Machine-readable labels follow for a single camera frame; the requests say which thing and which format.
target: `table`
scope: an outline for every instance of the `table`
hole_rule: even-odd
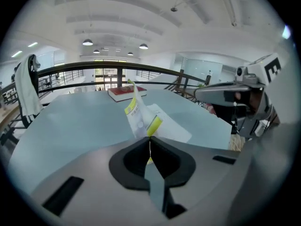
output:
[[[227,149],[231,126],[206,109],[169,91],[150,89],[146,105],[157,104],[192,134],[189,144]],[[107,91],[61,95],[21,137],[8,165],[19,189],[31,194],[51,173],[78,156],[134,138],[124,113],[130,100],[116,103]]]

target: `towel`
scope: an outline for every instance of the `towel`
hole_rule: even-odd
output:
[[[30,75],[28,71],[28,60],[30,56],[27,56],[24,61],[19,65],[16,76],[15,84],[19,98],[19,103],[22,108],[23,116],[26,116],[27,121],[31,123],[34,120],[33,115],[37,115],[43,109],[43,105],[40,102],[39,96],[37,95]]]

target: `window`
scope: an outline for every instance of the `window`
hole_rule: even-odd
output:
[[[58,64],[55,64],[55,66],[60,66],[60,65],[64,65],[65,63],[58,63]]]
[[[94,61],[113,61],[113,62],[121,62],[124,63],[126,60],[118,60],[118,59],[95,59]],[[126,70],[122,69],[122,80],[125,81]],[[109,88],[117,87],[117,69],[111,68],[103,68],[103,69],[95,69],[95,81],[96,82],[108,82],[104,85],[96,85],[96,89],[99,90],[107,90]]]

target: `black metal railing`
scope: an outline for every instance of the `black metal railing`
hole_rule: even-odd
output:
[[[170,74],[178,77],[178,80],[176,83],[169,83],[169,82],[152,82],[152,81],[134,81],[139,84],[161,84],[161,85],[175,85],[178,88],[186,89],[187,86],[190,87],[197,87],[196,85],[190,85],[189,80],[191,81],[199,81],[201,83],[204,83],[205,81],[188,75],[184,73],[179,73],[173,70],[168,70],[160,67],[154,67],[150,65],[142,65],[142,64],[135,64],[135,63],[119,63],[119,62],[111,62],[111,61],[103,61],[103,62],[78,62],[78,63],[72,63],[72,64],[65,64],[60,65],[56,67],[51,67],[45,70],[42,70],[39,72],[39,77],[46,77],[51,76],[53,74],[62,73],[62,72],[68,72],[72,71],[74,69],[79,70],[85,70],[85,69],[102,69],[102,68],[111,68],[111,69],[117,69],[117,86],[121,87],[122,84],[126,84],[127,81],[125,80],[125,77],[122,75],[123,69],[129,69],[129,70],[141,70],[141,71],[147,71],[147,72],[154,72],[154,73],[164,73],[164,74]],[[47,88],[42,89],[39,91],[39,93],[44,93],[56,89],[64,89],[64,88],[70,88],[70,87],[80,87],[80,86],[89,86],[89,85],[104,85],[104,84],[110,84],[110,81],[98,81],[98,82],[87,82],[87,83],[77,83],[72,85],[62,85],[58,87],[53,88]]]
[[[13,104],[17,101],[16,86],[14,82],[4,87],[1,92],[5,104]]]
[[[52,88],[61,87],[84,75],[83,70],[72,70],[66,72],[57,72],[54,74],[40,77],[39,73],[39,98],[46,96]]]
[[[140,76],[142,78],[146,78],[147,80],[153,79],[157,77],[160,72],[150,72],[150,71],[144,71],[144,70],[137,70],[136,75]]]
[[[83,83],[68,83],[73,81],[76,78],[83,76],[83,70],[85,69],[97,69],[97,68],[111,68],[117,69],[117,81],[114,83],[117,84],[118,87],[121,87],[123,84],[127,84],[126,77],[122,73],[123,70],[139,70],[141,73],[147,72],[147,79],[150,78],[149,75],[159,75],[159,74],[169,74],[176,76],[175,80],[172,82],[153,82],[153,81],[134,81],[138,84],[154,84],[154,85],[166,85],[164,89],[168,89],[171,91],[175,91],[176,93],[185,97],[185,90],[191,90],[187,87],[189,86],[197,88],[196,85],[190,85],[189,81],[198,81],[199,83],[205,83],[204,80],[184,74],[183,71],[181,73],[149,66],[149,65],[141,65],[134,63],[119,63],[119,62],[78,62],[72,64],[65,64],[60,66],[51,67],[48,69],[44,69],[38,72],[39,76],[39,97],[42,98],[47,93],[51,91],[55,91],[58,89],[71,88],[71,87],[81,87],[81,86],[90,86],[90,85],[105,85],[112,83],[111,81],[98,81],[98,82],[83,82]],[[2,91],[7,92],[9,90],[15,90],[15,84],[12,83],[6,86]],[[9,124],[7,125],[7,129],[24,129],[24,127],[19,127],[16,124],[20,121],[20,114],[16,114],[14,118],[10,119]]]

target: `book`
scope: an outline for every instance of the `book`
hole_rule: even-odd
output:
[[[140,96],[146,95],[146,89],[137,86]],[[108,89],[109,96],[112,97],[116,102],[122,100],[132,99],[134,97],[134,87],[133,86],[124,86]]]

